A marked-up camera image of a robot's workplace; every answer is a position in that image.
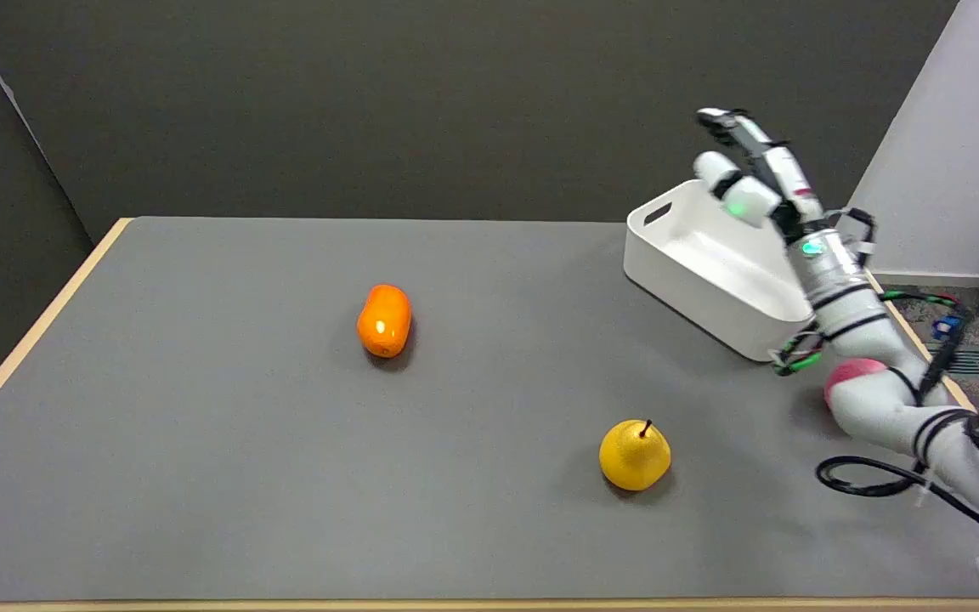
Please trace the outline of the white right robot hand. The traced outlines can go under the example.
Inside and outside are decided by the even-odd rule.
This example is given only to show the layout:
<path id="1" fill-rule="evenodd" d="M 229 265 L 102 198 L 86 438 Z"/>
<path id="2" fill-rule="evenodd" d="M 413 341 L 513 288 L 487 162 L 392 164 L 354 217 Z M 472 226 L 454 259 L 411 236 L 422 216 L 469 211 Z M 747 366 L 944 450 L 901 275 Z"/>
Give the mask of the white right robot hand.
<path id="1" fill-rule="evenodd" d="M 824 208 L 785 140 L 772 139 L 745 110 L 706 107 L 697 110 L 696 120 L 719 145 L 745 159 L 740 167 L 714 150 L 694 159 L 696 179 L 723 212 L 754 228 L 772 224 L 788 245 L 832 229 L 842 217 L 854 219 L 865 231 L 846 247 L 865 266 L 874 252 L 874 218 L 856 208 Z"/>

